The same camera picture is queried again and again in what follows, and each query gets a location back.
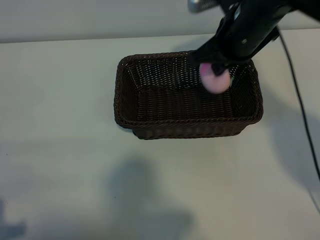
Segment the basket rim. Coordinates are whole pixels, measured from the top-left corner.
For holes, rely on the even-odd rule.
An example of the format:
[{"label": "basket rim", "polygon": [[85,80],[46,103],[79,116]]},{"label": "basket rim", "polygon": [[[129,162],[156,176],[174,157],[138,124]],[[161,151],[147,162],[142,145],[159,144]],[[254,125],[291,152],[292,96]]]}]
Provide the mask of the basket rim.
[{"label": "basket rim", "polygon": [[[149,129],[149,128],[161,128],[161,127],[192,127],[194,125],[218,125],[218,124],[255,124],[259,122],[263,116],[263,99],[259,87],[259,82],[252,82],[253,84],[253,96],[255,104],[255,111],[251,116],[242,117],[213,117],[213,118],[188,118],[188,119],[167,119],[167,120],[149,120],[149,121],[137,121],[125,119],[120,113],[119,109],[119,97],[120,87],[118,82],[122,79],[123,70],[126,68],[127,62],[132,60],[145,60],[145,59],[163,59],[163,58],[175,58],[175,57],[185,57],[192,51],[181,51],[181,52],[165,52],[165,53],[149,53],[149,54],[135,54],[124,57],[118,64],[116,71],[115,80],[115,95],[114,95],[114,118],[115,122],[126,129]],[[258,75],[256,68],[254,67],[254,73]]]}]

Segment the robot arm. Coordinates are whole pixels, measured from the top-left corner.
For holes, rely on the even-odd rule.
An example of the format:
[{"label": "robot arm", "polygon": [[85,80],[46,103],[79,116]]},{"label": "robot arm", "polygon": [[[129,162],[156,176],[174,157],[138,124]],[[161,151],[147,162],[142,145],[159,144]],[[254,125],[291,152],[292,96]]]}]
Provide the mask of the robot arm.
[{"label": "robot arm", "polygon": [[189,0],[191,12],[221,6],[225,13],[214,37],[189,55],[191,64],[211,63],[216,76],[248,62],[279,36],[278,22],[300,10],[320,21],[319,0]]}]

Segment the white table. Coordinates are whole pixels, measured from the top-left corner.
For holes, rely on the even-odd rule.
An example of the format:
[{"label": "white table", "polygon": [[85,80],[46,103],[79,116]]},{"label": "white table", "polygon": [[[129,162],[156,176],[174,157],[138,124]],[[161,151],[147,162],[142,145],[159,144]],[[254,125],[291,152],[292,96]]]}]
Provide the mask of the white table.
[{"label": "white table", "polygon": [[[320,158],[320,30],[283,34]],[[121,58],[196,49],[210,37],[0,44],[0,233],[13,225],[10,234],[28,240],[320,239],[311,198],[320,204],[320,182],[279,40],[254,58],[263,119],[238,136],[145,141],[114,122]]]}]

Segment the wicker basket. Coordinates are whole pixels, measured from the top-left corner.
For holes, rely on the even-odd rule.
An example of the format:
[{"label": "wicker basket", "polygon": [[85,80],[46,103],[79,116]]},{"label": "wicker basket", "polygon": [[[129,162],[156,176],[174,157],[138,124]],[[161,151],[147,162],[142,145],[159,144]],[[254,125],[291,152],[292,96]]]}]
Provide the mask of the wicker basket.
[{"label": "wicker basket", "polygon": [[125,57],[118,65],[114,115],[140,139],[234,136],[263,115],[258,73],[251,61],[230,69],[231,87],[208,93],[189,52]]}]

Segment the pink ball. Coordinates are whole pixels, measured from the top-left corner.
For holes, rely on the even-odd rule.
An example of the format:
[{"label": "pink ball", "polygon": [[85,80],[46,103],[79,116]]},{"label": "pink ball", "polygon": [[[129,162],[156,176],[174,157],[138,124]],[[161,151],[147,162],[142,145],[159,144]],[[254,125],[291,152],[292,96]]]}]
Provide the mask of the pink ball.
[{"label": "pink ball", "polygon": [[211,63],[201,63],[200,77],[204,88],[213,94],[222,94],[230,86],[230,73],[229,70],[225,70],[220,76],[216,76],[211,68]]}]

